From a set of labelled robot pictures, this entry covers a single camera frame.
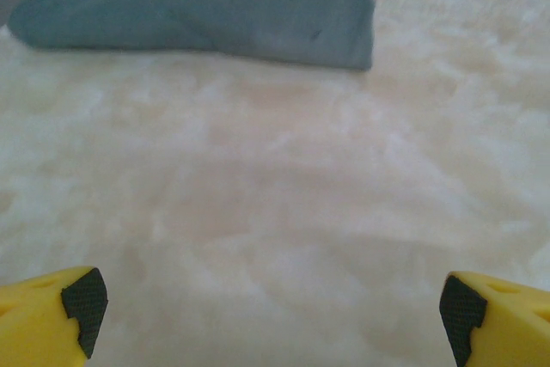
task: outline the black rubber pad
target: black rubber pad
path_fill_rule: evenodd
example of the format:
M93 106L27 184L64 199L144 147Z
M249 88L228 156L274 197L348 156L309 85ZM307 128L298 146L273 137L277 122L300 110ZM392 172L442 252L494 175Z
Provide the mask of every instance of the black rubber pad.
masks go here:
M100 270L94 268L63 289L61 300L67 316L78 321L78 344L90 359L107 309L107 287Z
M458 367L465 367L472 355L470 334L483 324L486 309L487 300L475 290L457 277L447 279L439 312Z

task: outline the white fluffy rug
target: white fluffy rug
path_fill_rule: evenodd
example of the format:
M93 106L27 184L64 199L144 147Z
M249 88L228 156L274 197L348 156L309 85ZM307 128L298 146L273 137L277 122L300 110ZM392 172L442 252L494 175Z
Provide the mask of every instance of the white fluffy rug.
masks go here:
M90 367L452 366L447 272L550 290L550 0L378 0L367 75L0 36L0 284L103 272Z

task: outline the yellow plastic part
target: yellow plastic part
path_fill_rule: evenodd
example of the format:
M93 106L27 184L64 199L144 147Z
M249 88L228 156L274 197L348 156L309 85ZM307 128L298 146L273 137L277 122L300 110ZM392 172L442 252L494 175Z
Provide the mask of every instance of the yellow plastic part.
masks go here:
M79 324L68 318L63 289L93 270L82 266L0 286L0 367L82 367Z
M486 300L466 367L550 367L550 292L475 272L449 276Z

